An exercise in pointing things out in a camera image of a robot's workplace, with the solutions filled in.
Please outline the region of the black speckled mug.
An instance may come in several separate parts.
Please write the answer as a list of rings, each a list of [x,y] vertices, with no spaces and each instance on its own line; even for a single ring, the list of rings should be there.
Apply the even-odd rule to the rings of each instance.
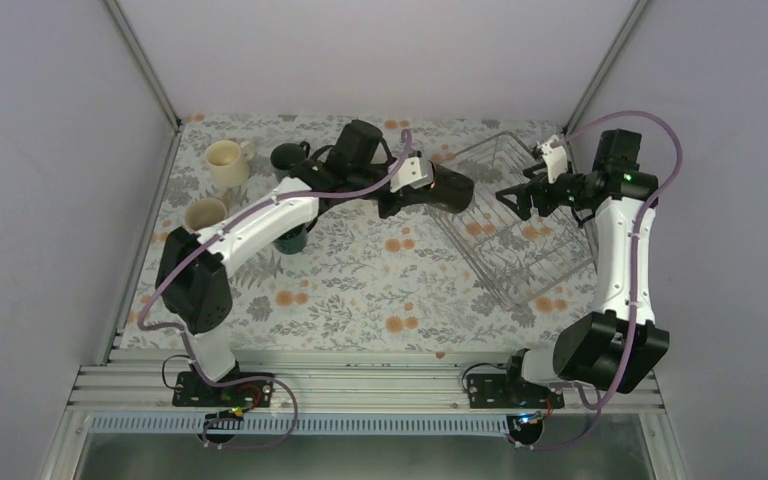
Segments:
[[[432,164],[433,181],[424,187],[424,203],[450,214],[460,214],[471,205],[475,183],[464,174]]]

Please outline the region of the dark green mug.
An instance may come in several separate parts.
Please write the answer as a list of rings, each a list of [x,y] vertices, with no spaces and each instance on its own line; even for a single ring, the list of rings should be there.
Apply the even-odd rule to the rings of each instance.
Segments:
[[[295,255],[304,250],[307,245],[308,226],[306,224],[294,227],[273,241],[275,249],[284,255]]]
[[[310,154],[311,145],[307,141],[283,143],[275,147],[269,161],[275,177],[281,181],[296,166],[303,163]]]

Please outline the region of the cream ribbed mug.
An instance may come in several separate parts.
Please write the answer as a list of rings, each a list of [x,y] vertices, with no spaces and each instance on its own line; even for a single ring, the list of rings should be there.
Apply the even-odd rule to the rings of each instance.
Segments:
[[[250,177],[250,162],[257,153],[257,147],[250,141],[220,140],[211,144],[205,161],[213,184],[219,189],[244,185]]]

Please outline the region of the floral white mug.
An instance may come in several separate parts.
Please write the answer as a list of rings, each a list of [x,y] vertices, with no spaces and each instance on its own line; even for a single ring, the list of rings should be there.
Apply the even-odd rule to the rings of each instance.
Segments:
[[[223,221],[228,214],[225,203],[215,197],[202,198],[190,204],[183,213],[182,226],[195,232]]]

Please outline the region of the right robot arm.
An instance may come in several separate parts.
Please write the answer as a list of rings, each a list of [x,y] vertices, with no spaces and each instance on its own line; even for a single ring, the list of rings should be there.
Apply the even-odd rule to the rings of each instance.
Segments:
[[[566,327],[549,348],[519,350],[506,364],[504,399],[525,407],[556,381],[627,394],[667,353],[670,336],[655,325],[648,288],[649,236],[656,216],[656,176],[637,161],[642,136],[615,129],[600,136],[588,173],[573,173],[558,136],[537,145],[526,183],[496,198],[520,219],[546,217],[560,207],[588,211],[599,251],[591,310]]]

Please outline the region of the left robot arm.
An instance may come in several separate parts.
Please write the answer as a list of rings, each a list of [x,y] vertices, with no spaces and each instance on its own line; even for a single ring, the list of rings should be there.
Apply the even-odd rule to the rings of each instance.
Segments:
[[[254,254],[290,233],[305,233],[318,217],[341,203],[363,199],[387,218],[413,194],[434,184],[432,162],[413,147],[412,134],[401,133],[402,152],[386,152],[380,129],[353,120],[336,142],[312,150],[304,142],[273,149],[278,185],[261,199],[218,224],[189,232],[178,228],[166,239],[151,299],[177,315],[179,331],[199,392],[215,405],[230,402],[238,391],[233,373],[238,362],[220,328],[233,307],[230,278]]]

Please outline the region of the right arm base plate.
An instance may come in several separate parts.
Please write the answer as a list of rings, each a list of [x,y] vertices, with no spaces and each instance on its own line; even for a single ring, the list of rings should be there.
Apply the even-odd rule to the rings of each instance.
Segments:
[[[565,407],[562,394],[522,379],[508,380],[504,374],[468,374],[466,387],[472,409],[537,410]]]

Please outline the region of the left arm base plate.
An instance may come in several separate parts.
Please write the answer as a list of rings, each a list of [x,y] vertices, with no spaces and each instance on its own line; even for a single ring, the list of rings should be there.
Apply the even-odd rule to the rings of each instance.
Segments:
[[[171,404],[174,407],[204,407],[215,409],[269,407],[274,390],[274,375],[266,372],[242,372],[234,374],[232,380],[258,377],[229,387],[213,387],[202,381],[193,372],[178,374]]]

